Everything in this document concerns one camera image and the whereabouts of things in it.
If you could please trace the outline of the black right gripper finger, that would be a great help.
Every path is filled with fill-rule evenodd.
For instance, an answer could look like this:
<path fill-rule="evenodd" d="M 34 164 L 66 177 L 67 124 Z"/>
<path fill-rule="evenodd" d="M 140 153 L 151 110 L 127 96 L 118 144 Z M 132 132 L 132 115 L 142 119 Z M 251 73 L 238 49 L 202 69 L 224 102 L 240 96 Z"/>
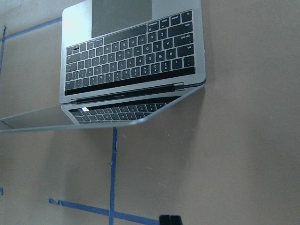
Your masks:
<path fill-rule="evenodd" d="M 182 225 L 181 216 L 179 215 L 160 215 L 160 225 Z"/>

